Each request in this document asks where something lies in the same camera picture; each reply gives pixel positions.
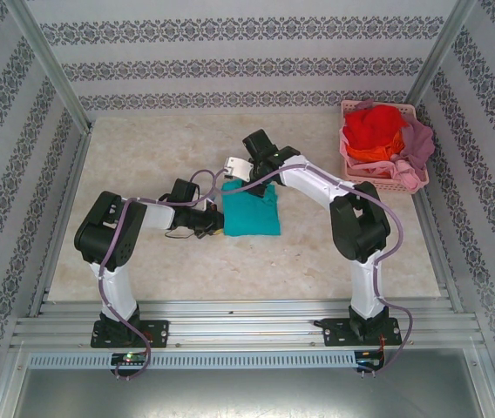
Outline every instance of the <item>perforated metal strip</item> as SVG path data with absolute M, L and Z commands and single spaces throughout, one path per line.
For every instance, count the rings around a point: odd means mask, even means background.
M 107 369 L 109 353 L 43 353 L 33 354 L 29 369 L 75 370 Z M 157 353 L 151 359 L 151 369 L 247 369 L 247 368 L 325 368 L 355 367 L 353 351 L 321 353 Z

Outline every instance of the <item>patterned wallpaper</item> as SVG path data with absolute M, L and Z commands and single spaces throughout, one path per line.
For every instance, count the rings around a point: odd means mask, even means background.
M 495 366 L 495 1 L 475 5 L 423 103 L 437 142 L 427 195 Z
M 0 1 L 0 370 L 11 325 L 36 292 L 79 140 Z
M 455 0 L 33 0 L 91 119 L 404 98 Z

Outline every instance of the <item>black mounting plate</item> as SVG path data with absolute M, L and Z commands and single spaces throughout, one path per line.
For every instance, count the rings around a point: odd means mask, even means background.
M 168 326 L 167 320 L 142 320 L 139 325 L 139 331 L 146 336 L 151 343 L 151 348 L 166 348 L 168 342 Z M 116 341 L 109 340 L 106 334 L 102 320 L 97 320 L 94 323 L 91 337 L 92 348 L 131 348 L 144 347 L 145 343 L 138 339 L 138 342 L 133 345 L 125 346 Z
M 400 346 L 403 342 L 398 320 L 388 318 L 383 326 L 373 334 L 368 334 L 364 340 L 360 340 L 350 328 L 349 318 L 326 318 L 317 321 L 322 328 L 325 347 L 346 346 L 379 346 L 381 335 L 384 337 L 385 346 Z

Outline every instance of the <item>laundry basket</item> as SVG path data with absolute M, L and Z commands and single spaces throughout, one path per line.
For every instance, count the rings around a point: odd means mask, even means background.
M 354 111 L 358 103 L 360 103 L 360 101 L 358 100 L 343 100 L 341 102 L 341 143 L 342 137 L 344 137 L 344 134 L 342 133 L 342 128 L 344 127 L 344 115 Z M 414 106 L 411 104 L 373 102 L 374 107 L 377 105 L 393 106 L 396 107 L 403 115 L 412 115 L 414 118 L 416 117 L 416 109 L 414 109 Z M 424 174 L 424 183 L 428 184 L 430 181 L 430 176 L 428 175 L 427 169 L 424 171 Z M 355 170 L 353 168 L 350 168 L 344 158 L 342 159 L 341 178 L 353 183 L 362 183 L 364 181 L 369 181 L 379 190 L 410 193 L 408 189 L 401 185 L 398 180 L 391 179 L 390 177 L 380 177 L 377 175 L 372 175 L 365 170 Z

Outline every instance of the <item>cable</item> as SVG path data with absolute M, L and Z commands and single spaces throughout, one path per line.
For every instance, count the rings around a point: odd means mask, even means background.
M 100 263 L 100 268 L 98 270 L 98 275 L 99 275 L 98 289 L 100 291 L 100 296 L 101 296 L 103 302 L 106 304 L 106 306 L 108 307 L 110 312 L 112 314 L 114 314 L 114 316 L 116 316 L 116 318 L 119 319 L 120 322 L 122 322 L 126 327 L 128 327 L 134 333 L 136 333 L 146 344 L 147 361 L 145 362 L 143 367 L 140 370 L 138 370 L 135 374 L 126 377 L 126 380 L 129 381 L 130 379 L 135 378 L 136 376 L 142 374 L 146 370 L 146 367 L 148 366 L 148 363 L 150 362 L 150 359 L 151 359 L 151 346 L 148 342 L 148 339 L 137 328 L 135 328 L 129 322 L 124 320 L 112 308 L 112 305 L 110 304 L 108 299 L 105 297 L 105 292 L 104 292 L 102 280 L 104 278 L 104 270 L 105 270 L 106 263 L 108 262 L 108 260 L 112 256 L 112 252 L 114 251 L 114 247 L 116 246 L 116 243 L 118 242 L 118 237 L 119 237 L 119 234 L 121 232 L 122 225 L 124 224 L 123 219 L 125 218 L 125 213 L 127 212 L 127 207 L 131 204 L 131 202 L 141 201 L 141 202 L 145 202 L 145 203 L 151 203 L 151 204 L 163 205 L 163 206 L 195 206 L 197 203 L 203 201 L 204 199 L 207 199 L 213 192 L 219 192 L 221 195 L 228 195 L 228 194 L 234 194 L 234 193 L 238 193 L 238 192 L 244 192 L 248 189 L 251 189 L 252 187 L 260 185 L 261 183 L 273 178 L 275 175 L 277 175 L 281 172 L 285 172 L 286 170 L 295 170 L 295 169 L 309 170 L 309 171 L 313 172 L 314 174 L 316 174 L 317 176 L 321 177 L 322 179 L 328 181 L 330 184 L 334 185 L 335 187 L 343 189 L 345 192 L 353 193 L 356 196 L 358 196 L 359 198 L 367 199 L 371 203 L 381 207 L 386 213 L 389 214 L 389 216 L 395 222 L 395 225 L 397 226 L 397 230 L 398 230 L 397 243 L 387 253 L 384 253 L 381 256 L 377 257 L 377 259 L 374 261 L 373 274 L 372 274 L 373 290 L 374 290 L 375 296 L 383 305 L 385 305 L 386 307 L 390 307 L 392 309 L 396 309 L 396 310 L 405 312 L 409 318 L 409 326 L 408 326 L 408 330 L 406 331 L 406 335 L 404 336 L 403 341 L 402 341 L 401 345 L 399 346 L 398 350 L 395 352 L 395 354 L 393 354 L 393 357 L 390 359 L 390 361 L 388 363 L 386 363 L 380 370 L 378 370 L 377 373 L 382 372 L 386 367 L 388 367 L 390 364 L 392 364 L 397 359 L 397 357 L 403 351 L 404 346 L 408 342 L 408 339 L 410 338 L 410 333 L 412 332 L 414 319 L 413 319 L 412 313 L 410 312 L 409 309 L 407 309 L 406 307 L 400 307 L 398 305 L 394 305 L 392 303 L 389 303 L 379 293 L 378 274 L 377 274 L 378 268 L 379 268 L 379 263 L 382 260 L 385 260 L 386 258 L 388 258 L 391 255 L 393 255 L 394 253 L 396 253 L 398 251 L 398 249 L 401 247 L 401 245 L 403 244 L 403 238 L 404 238 L 403 224 L 401 223 L 400 219 L 397 217 L 397 215 L 393 212 L 393 210 L 390 207 L 385 205 L 381 200 L 376 199 L 376 198 L 374 198 L 374 197 L 372 197 L 372 196 L 370 196 L 364 192 L 360 192 L 359 190 L 353 189 L 352 187 L 348 187 L 346 185 L 340 184 L 336 179 L 331 178 L 328 174 L 321 172 L 320 170 L 314 168 L 311 165 L 305 165 L 305 164 L 287 165 L 287 166 L 281 167 L 278 170 L 275 170 L 275 171 L 269 173 L 268 175 L 262 177 L 261 179 L 256 180 L 253 183 L 250 183 L 249 185 L 244 185 L 243 187 L 240 187 L 240 188 L 234 189 L 234 190 L 230 190 L 230 191 L 222 191 L 222 190 L 219 190 L 216 188 L 217 178 L 223 172 L 227 172 L 226 169 L 224 169 L 224 168 L 220 169 L 219 171 L 216 172 L 216 174 L 214 174 L 213 172 L 211 172 L 208 169 L 203 169 L 203 170 L 198 170 L 192 176 L 192 179 L 194 179 L 198 174 L 200 174 L 202 172 L 207 172 L 207 173 L 211 174 L 211 176 L 213 176 L 212 187 L 211 187 L 211 190 L 207 194 L 205 194 L 204 196 L 202 196 L 202 197 L 200 197 L 200 198 L 198 198 L 192 202 L 185 202 L 185 203 L 161 202 L 161 201 L 156 200 L 156 199 L 147 199 L 147 198 L 129 198 L 128 200 L 126 200 L 124 203 L 124 207 L 122 209 L 122 213 L 119 216 L 119 222 L 118 222 L 118 225 L 116 226 L 116 230 L 115 230 L 114 235 L 112 237 L 112 242 L 110 243 L 110 246 L 108 247 L 108 251 L 106 252 L 104 259 L 102 260 L 102 263 Z M 119 376 L 119 374 L 117 374 L 117 370 L 118 370 L 118 368 L 116 368 L 116 377 L 119 378 L 120 376 Z

